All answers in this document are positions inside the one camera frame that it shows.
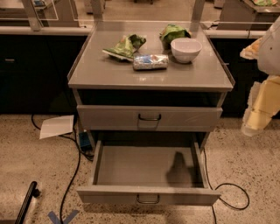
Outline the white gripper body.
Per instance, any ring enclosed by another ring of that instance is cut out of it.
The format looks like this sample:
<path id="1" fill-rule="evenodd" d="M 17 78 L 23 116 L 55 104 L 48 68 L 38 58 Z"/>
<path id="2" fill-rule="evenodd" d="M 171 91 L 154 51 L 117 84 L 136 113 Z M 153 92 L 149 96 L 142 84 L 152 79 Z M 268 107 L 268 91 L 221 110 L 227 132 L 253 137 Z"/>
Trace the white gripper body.
<path id="1" fill-rule="evenodd" d="M 268 75 L 280 75 L 280 17 L 262 37 L 257 65 Z"/>

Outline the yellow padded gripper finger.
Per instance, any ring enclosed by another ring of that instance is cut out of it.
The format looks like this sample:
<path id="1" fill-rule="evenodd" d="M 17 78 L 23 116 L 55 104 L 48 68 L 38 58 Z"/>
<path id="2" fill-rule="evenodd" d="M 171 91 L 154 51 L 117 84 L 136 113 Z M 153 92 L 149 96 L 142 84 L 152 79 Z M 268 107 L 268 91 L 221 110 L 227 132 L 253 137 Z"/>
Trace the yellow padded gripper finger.
<path id="1" fill-rule="evenodd" d="M 259 48 L 261 43 L 261 38 L 254 41 L 252 44 L 243 48 L 240 52 L 240 56 L 247 60 L 257 60 L 259 58 Z"/>
<path id="2" fill-rule="evenodd" d="M 241 132 L 252 137 L 260 134 L 280 111 L 280 76 L 270 75 L 250 89 L 248 107 L 242 118 Z"/>

